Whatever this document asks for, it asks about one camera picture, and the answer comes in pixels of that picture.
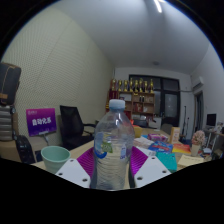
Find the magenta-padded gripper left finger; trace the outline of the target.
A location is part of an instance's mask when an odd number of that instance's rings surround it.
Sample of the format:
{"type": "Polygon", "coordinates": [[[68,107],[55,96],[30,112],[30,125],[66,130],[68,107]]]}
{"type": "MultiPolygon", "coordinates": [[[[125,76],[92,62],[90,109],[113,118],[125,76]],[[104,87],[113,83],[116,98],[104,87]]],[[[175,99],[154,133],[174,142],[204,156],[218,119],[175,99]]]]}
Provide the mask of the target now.
{"type": "Polygon", "coordinates": [[[89,188],[94,173],[94,154],[90,148],[77,159],[69,159],[56,173],[67,181],[84,188],[89,188]]]}

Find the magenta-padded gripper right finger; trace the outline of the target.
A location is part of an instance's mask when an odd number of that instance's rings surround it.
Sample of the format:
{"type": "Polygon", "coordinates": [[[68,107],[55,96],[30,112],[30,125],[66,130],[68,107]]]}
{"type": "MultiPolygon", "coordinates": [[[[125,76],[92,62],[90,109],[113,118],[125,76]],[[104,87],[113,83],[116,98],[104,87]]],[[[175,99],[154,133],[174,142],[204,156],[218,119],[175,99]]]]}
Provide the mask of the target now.
{"type": "Polygon", "coordinates": [[[131,188],[143,187],[170,174],[171,172],[156,156],[148,156],[140,149],[132,148],[129,168],[131,188]]]}

